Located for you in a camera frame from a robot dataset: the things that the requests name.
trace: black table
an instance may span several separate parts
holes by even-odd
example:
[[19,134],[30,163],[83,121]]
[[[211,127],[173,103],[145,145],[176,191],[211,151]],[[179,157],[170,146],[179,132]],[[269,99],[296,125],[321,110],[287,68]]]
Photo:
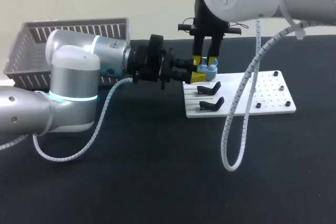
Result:
[[[191,55],[189,40],[166,46]],[[219,72],[245,71],[254,50],[254,38],[224,39]],[[48,162],[31,139],[0,152],[0,223],[335,223],[335,69],[336,36],[285,38],[266,55],[261,71],[282,71],[297,111],[252,116],[234,173],[220,157],[224,118],[187,119],[181,83],[164,91],[127,84],[79,160]],[[99,93],[98,114],[107,92]],[[231,162],[241,122],[230,134]],[[92,131],[48,134],[41,147],[72,155]]]

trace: gray plastic basket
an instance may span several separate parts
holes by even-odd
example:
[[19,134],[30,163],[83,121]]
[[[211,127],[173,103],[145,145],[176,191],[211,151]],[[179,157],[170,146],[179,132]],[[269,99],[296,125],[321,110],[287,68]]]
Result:
[[[23,89],[48,89],[51,67],[46,61],[47,38],[55,29],[79,31],[130,41],[127,18],[53,20],[23,23],[12,44],[4,74]],[[100,79],[100,86],[111,86],[115,80]]]

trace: white cable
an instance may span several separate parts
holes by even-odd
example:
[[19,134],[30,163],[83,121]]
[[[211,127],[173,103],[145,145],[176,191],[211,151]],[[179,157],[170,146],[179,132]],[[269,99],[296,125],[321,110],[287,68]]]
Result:
[[[321,23],[318,23],[318,22],[301,22],[301,23],[298,24],[298,26],[301,29],[305,29],[305,28],[313,27],[313,26],[324,26],[324,24],[321,24]],[[222,155],[223,165],[229,172],[233,172],[239,167],[239,165],[241,164],[241,162],[243,160],[243,155],[244,155],[244,150],[245,150],[246,139],[243,140],[243,138],[242,138],[242,142],[240,144],[240,150],[239,150],[237,161],[233,166],[230,166],[230,164],[227,160],[227,139],[228,139],[228,135],[229,135],[229,132],[230,132],[230,127],[231,127],[231,123],[232,123],[234,114],[236,112],[237,106],[238,106],[239,101],[240,101],[240,97],[242,96],[242,93],[245,89],[245,86],[246,86],[246,84],[247,84],[247,82],[248,82],[248,80],[249,80],[249,78],[252,74],[252,71],[255,71],[256,67],[259,65],[261,59],[266,54],[266,52],[272,46],[274,46],[278,41],[280,41],[282,38],[284,38],[288,34],[294,32],[295,30],[296,30],[296,28],[293,27],[293,26],[288,27],[288,28],[284,29],[283,31],[279,32],[277,35],[275,35],[268,42],[266,42],[266,44],[260,49],[260,51],[258,53],[256,53],[252,62],[250,63],[250,65],[246,69],[242,80],[240,81],[239,87],[238,87],[237,92],[235,94],[235,97],[232,101],[229,113],[228,113],[226,121],[225,121],[224,129],[223,129],[223,133],[222,133],[221,149],[220,149],[221,155]]]
[[28,135],[22,135],[22,136],[19,136],[18,138],[14,139],[13,141],[10,141],[9,143],[7,144],[3,144],[3,145],[0,145],[0,151],[4,150],[4,149],[7,149],[7,148],[10,148],[18,143],[20,143],[21,141],[23,141],[24,139],[27,138]]
[[101,111],[101,114],[100,114],[100,117],[99,117],[99,120],[98,120],[98,124],[97,124],[97,127],[96,127],[96,130],[94,131],[93,133],[93,136],[91,137],[90,141],[87,143],[86,146],[84,146],[84,148],[82,150],[80,150],[79,152],[77,152],[75,155],[72,155],[72,156],[69,156],[69,157],[63,157],[63,158],[57,158],[57,157],[51,157],[51,156],[48,156],[47,154],[45,154],[40,146],[38,145],[38,141],[37,141],[37,136],[36,135],[33,135],[33,140],[34,140],[34,145],[35,145],[35,148],[38,152],[38,154],[40,154],[43,158],[49,160],[49,161],[54,161],[54,162],[67,162],[67,161],[70,161],[70,160],[73,160],[79,156],[81,156],[85,151],[87,151],[89,149],[89,147],[93,144],[94,140],[96,139],[97,135],[98,135],[98,132],[100,130],[100,126],[104,120],[104,116],[105,116],[105,113],[106,113],[106,109],[109,105],[109,102],[110,102],[110,99],[114,93],[114,91],[116,90],[117,87],[119,87],[120,85],[124,84],[124,83],[129,83],[129,82],[132,82],[132,78],[125,78],[125,79],[122,79],[120,81],[118,81],[113,87],[112,89],[110,90],[110,92],[108,93],[107,97],[106,97],[106,100],[105,100],[105,103],[104,103],[104,106],[103,106],[103,109]]
[[[261,49],[261,28],[260,28],[260,20],[257,19],[256,20],[256,54],[259,53],[260,49]],[[259,74],[259,65],[260,64],[258,63],[257,66],[254,68],[253,80],[252,80],[251,89],[250,89],[250,93],[248,96],[245,115],[244,115],[243,130],[241,133],[241,143],[240,143],[242,157],[243,157],[245,145],[246,145],[247,126],[248,126],[248,119],[250,116],[252,100],[253,100],[254,93],[256,92],[256,84],[257,84],[258,74]]]

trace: yellow object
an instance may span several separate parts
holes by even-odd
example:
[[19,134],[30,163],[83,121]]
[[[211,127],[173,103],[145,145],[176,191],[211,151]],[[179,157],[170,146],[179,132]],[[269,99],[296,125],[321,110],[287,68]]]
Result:
[[214,63],[215,59],[217,59],[217,57],[210,56],[210,57],[209,57],[208,65],[211,65],[212,63]]
[[190,83],[205,81],[205,77],[206,77],[206,75],[203,74],[203,73],[193,72],[192,75],[191,75]]
[[201,63],[201,56],[200,55],[194,55],[194,65],[199,65]]

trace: black clip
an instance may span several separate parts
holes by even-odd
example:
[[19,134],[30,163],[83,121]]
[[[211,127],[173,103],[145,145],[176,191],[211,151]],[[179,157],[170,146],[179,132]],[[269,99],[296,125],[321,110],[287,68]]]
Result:
[[209,102],[199,102],[201,110],[218,111],[224,103],[224,97],[221,97],[215,104]]
[[198,91],[198,94],[202,93],[202,94],[208,94],[208,95],[215,95],[220,88],[221,88],[221,83],[219,81],[214,85],[212,89],[204,87],[204,86],[197,86],[197,91]]

